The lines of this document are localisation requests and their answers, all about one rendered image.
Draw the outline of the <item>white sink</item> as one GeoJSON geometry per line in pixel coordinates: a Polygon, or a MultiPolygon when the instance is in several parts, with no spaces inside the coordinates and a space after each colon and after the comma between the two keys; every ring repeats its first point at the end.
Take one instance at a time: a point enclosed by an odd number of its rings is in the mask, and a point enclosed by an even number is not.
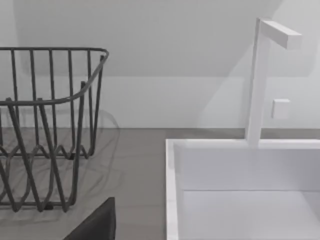
{"type": "Polygon", "coordinates": [[[166,240],[320,240],[320,140],[167,139],[166,240]]]}

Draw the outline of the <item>small white tap knob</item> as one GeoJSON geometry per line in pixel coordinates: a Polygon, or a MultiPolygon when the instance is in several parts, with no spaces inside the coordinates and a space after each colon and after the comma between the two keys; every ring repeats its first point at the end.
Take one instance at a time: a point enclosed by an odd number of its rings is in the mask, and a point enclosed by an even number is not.
{"type": "Polygon", "coordinates": [[[272,118],[284,120],[289,117],[291,101],[287,98],[277,98],[272,103],[272,118]]]}

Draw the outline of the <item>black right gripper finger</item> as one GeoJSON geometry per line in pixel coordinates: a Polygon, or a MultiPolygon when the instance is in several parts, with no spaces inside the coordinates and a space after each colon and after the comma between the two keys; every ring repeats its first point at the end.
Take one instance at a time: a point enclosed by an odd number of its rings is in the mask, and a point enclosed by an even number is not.
{"type": "Polygon", "coordinates": [[[63,240],[116,240],[116,199],[109,197],[63,240]]]}

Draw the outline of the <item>tall white tap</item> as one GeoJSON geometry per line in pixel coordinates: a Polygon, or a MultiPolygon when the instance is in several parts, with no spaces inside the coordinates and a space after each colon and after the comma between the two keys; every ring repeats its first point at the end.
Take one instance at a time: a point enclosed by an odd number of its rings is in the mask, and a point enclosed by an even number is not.
{"type": "Polygon", "coordinates": [[[255,148],[261,139],[263,107],[267,86],[268,59],[271,42],[286,50],[299,50],[303,35],[272,19],[257,18],[250,74],[250,99],[245,139],[255,148]]]}

